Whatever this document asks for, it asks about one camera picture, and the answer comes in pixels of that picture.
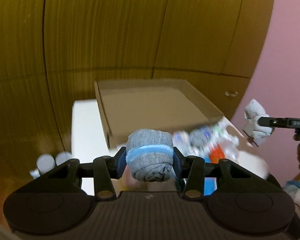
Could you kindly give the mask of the white small table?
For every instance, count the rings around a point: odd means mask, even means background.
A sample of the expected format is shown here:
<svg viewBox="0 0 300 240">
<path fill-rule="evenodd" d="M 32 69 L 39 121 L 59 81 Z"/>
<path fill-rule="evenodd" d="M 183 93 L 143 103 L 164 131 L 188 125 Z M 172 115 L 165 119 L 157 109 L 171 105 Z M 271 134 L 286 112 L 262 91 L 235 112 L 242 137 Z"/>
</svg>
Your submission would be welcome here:
<svg viewBox="0 0 300 240">
<path fill-rule="evenodd" d="M 238 136 L 239 155 L 237 162 L 245 169 L 253 172 L 263 179 L 269 176 L 268 164 L 258 156 L 254 148 L 240 131 L 226 118 L 223 117 L 221 123 L 224 124 L 229 134 Z M 95 158 L 104 155 L 114 156 L 117 148 L 108 149 L 97 100 L 75 101 L 72 107 L 71 126 L 71 153 L 72 157 L 79 159 L 80 163 L 92 163 Z M 128 179 L 136 183 L 137 191 L 176 191 L 175 178 L 161 183 L 140 183 L 139 181 Z M 121 180 L 112 180 L 116 194 L 127 189 L 126 184 Z M 93 178 L 83 178 L 81 189 L 87 194 L 94 196 Z"/>
</svg>

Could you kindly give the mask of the grey sock with blue flower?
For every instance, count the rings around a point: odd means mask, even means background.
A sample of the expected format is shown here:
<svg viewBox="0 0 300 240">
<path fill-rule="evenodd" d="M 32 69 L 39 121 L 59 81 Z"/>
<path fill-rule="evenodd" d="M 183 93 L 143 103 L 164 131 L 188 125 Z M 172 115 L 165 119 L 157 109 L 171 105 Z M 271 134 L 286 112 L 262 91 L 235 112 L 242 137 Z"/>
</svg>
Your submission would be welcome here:
<svg viewBox="0 0 300 240">
<path fill-rule="evenodd" d="M 192 146 L 202 147 L 211 139 L 211 129 L 207 126 L 200 127 L 189 133 L 189 139 Z"/>
</svg>

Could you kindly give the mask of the grey sock roll blue stripe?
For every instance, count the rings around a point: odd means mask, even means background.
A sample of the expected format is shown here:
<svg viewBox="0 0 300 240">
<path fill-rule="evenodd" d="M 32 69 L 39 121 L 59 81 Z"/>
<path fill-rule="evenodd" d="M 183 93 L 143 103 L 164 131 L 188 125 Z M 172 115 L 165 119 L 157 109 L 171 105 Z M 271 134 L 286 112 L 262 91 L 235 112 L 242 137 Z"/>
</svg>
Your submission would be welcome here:
<svg viewBox="0 0 300 240">
<path fill-rule="evenodd" d="M 172 178 L 173 140 L 168 132 L 139 129 L 128 136 L 126 164 L 132 177 L 142 182 Z"/>
</svg>

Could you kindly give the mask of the brown cardboard box tray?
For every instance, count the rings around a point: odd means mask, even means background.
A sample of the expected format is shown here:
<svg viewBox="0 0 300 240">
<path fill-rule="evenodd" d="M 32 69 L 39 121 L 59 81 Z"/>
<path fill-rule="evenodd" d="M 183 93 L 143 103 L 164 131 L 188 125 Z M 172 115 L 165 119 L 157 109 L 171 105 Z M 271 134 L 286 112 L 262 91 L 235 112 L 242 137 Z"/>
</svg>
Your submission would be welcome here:
<svg viewBox="0 0 300 240">
<path fill-rule="evenodd" d="M 95 82 L 106 143 L 116 148 L 138 129 L 173 133 L 219 122 L 224 114 L 182 79 Z"/>
</svg>

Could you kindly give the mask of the white fluffy sock roll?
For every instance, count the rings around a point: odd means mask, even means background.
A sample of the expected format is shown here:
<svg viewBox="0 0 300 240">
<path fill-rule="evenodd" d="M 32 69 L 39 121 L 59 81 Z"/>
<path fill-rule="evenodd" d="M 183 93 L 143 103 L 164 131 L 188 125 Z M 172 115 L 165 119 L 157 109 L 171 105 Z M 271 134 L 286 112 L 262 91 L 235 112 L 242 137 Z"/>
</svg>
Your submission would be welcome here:
<svg viewBox="0 0 300 240">
<path fill-rule="evenodd" d="M 244 117 L 246 124 L 243 131 L 246 135 L 257 144 L 258 141 L 262 141 L 271 136 L 274 129 L 271 127 L 264 127 L 258 124 L 258 120 L 261 117 L 269 117 L 264 107 L 255 99 L 252 99 L 244 109 Z"/>
</svg>

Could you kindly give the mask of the wooden wardrobe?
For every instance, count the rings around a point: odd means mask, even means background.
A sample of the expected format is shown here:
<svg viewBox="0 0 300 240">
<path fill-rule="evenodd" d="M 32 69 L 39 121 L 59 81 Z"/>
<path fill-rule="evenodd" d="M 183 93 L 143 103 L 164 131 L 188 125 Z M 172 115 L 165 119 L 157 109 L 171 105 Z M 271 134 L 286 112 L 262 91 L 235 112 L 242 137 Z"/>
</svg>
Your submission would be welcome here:
<svg viewBox="0 0 300 240">
<path fill-rule="evenodd" d="M 29 179 L 40 154 L 69 150 L 72 104 L 97 80 L 185 79 L 231 118 L 273 4 L 0 0 L 0 177 Z"/>
</svg>

